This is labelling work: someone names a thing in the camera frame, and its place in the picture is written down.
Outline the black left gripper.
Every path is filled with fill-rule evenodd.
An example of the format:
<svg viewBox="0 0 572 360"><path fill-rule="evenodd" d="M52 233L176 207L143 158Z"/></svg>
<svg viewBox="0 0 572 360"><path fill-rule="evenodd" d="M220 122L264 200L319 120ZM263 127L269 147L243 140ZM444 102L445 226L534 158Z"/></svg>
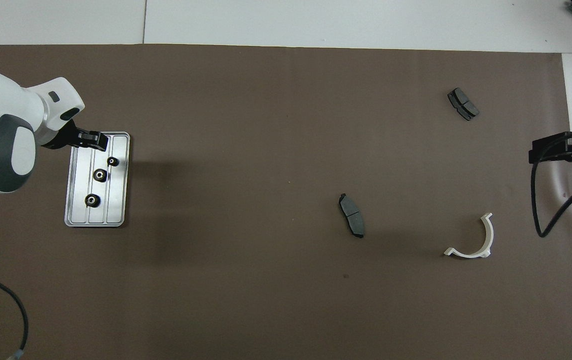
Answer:
<svg viewBox="0 0 572 360"><path fill-rule="evenodd" d="M69 120L59 129L55 136L41 147L48 150L60 150L66 146L89 147L105 152L108 147L108 137L100 131L90 131L77 128L74 120Z"/></svg>

